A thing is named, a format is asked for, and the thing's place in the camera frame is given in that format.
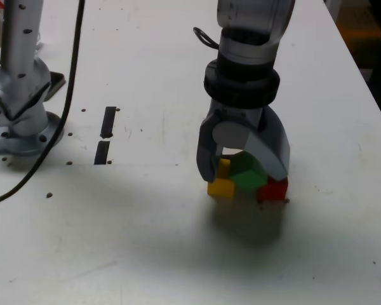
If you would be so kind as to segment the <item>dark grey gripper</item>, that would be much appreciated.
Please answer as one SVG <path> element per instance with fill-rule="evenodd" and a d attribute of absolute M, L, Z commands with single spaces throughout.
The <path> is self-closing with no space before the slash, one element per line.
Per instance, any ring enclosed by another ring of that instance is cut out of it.
<path fill-rule="evenodd" d="M 290 145 L 282 122 L 268 106 L 240 109 L 211 100 L 209 115 L 199 129 L 196 154 L 197 168 L 207 182 L 216 178 L 217 144 L 249 153 L 276 181 L 288 176 Z"/>

